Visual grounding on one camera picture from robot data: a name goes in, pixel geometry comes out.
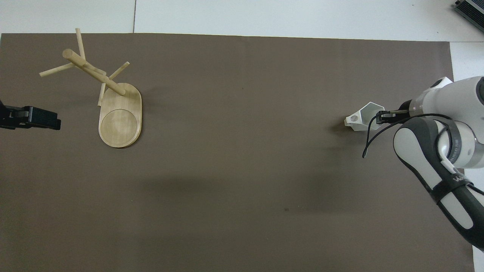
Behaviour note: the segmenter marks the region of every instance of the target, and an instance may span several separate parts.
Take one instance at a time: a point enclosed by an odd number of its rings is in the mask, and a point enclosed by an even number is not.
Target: brown mat
[[[2,271],[473,271],[472,249],[393,152],[343,118],[452,78],[448,43],[84,34],[137,87],[143,130],[98,135],[75,34],[3,34],[0,99],[60,131],[0,130]]]

